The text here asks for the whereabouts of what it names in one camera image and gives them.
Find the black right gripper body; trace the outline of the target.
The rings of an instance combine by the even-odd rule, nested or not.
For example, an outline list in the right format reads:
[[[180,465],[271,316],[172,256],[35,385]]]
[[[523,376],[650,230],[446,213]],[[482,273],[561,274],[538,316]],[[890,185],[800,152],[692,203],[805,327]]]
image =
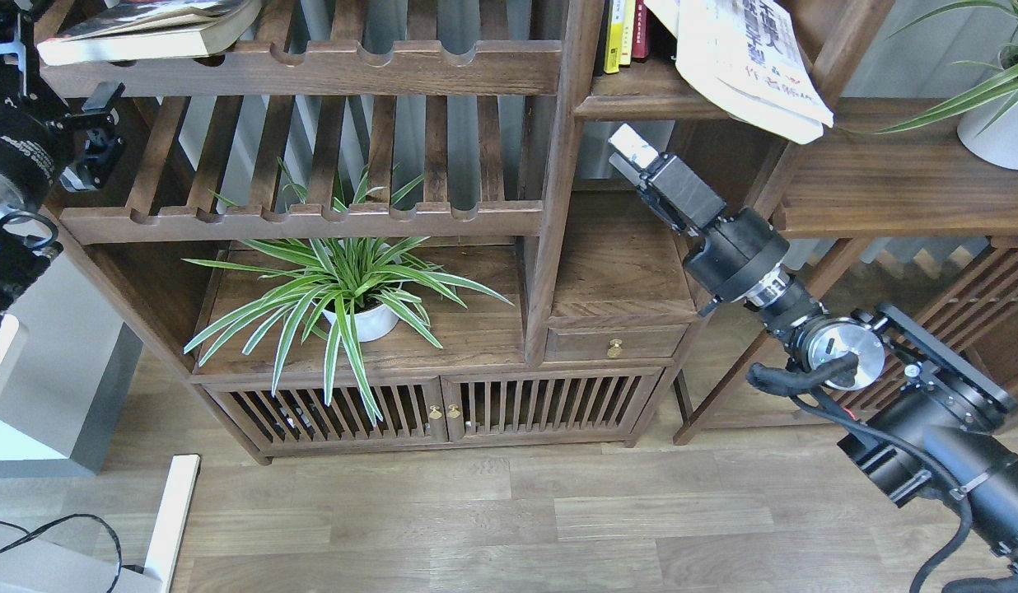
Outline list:
[[[788,241],[755,210],[724,217],[724,200],[677,156],[658,156],[641,169],[641,196],[675,232],[700,240],[683,266],[712,294],[701,316],[742,299],[761,316],[792,310],[792,278],[781,268]]]

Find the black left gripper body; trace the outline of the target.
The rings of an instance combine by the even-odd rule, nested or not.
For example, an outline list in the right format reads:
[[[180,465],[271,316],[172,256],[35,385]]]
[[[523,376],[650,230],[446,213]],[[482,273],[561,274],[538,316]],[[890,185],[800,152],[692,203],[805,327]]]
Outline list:
[[[40,75],[34,42],[41,8],[0,8],[0,217],[36,213],[56,183],[105,187],[124,154],[109,114],[73,113]]]

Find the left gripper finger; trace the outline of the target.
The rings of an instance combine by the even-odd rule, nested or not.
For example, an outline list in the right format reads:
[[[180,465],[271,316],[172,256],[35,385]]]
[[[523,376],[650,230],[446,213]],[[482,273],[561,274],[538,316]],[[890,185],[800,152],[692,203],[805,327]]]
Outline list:
[[[100,82],[82,105],[86,115],[109,114],[113,104],[124,94],[123,82]]]

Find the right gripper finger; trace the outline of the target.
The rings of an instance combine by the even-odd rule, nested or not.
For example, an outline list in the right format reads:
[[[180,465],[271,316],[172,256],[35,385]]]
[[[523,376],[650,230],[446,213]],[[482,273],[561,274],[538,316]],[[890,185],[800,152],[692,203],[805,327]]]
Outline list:
[[[608,142],[614,151],[610,164],[638,188],[652,187],[656,173],[665,164],[663,154],[649,145],[629,124],[621,124]]]

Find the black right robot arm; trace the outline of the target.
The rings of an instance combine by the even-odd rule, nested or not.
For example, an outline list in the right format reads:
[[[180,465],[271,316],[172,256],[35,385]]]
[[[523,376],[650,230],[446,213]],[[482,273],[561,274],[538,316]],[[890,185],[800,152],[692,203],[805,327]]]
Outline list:
[[[952,539],[917,571],[921,590],[938,564],[975,532],[1009,577],[946,583],[946,592],[1018,592],[1018,455],[994,436],[1017,402],[896,306],[847,318],[828,313],[782,261],[788,241],[753,209],[734,217],[674,154],[623,124],[611,164],[673,232],[696,236],[684,259],[711,307],[743,301],[783,344],[783,369],[751,365],[747,380],[847,429],[839,447],[888,496],[941,500],[960,518]]]

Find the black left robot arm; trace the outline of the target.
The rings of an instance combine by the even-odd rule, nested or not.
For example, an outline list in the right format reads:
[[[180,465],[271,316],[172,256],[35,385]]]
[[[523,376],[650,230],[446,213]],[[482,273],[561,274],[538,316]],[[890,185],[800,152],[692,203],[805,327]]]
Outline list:
[[[101,189],[124,153],[113,111],[124,84],[99,84],[73,113],[40,75],[34,28],[47,8],[0,1],[0,327],[63,250],[40,213],[51,188]]]

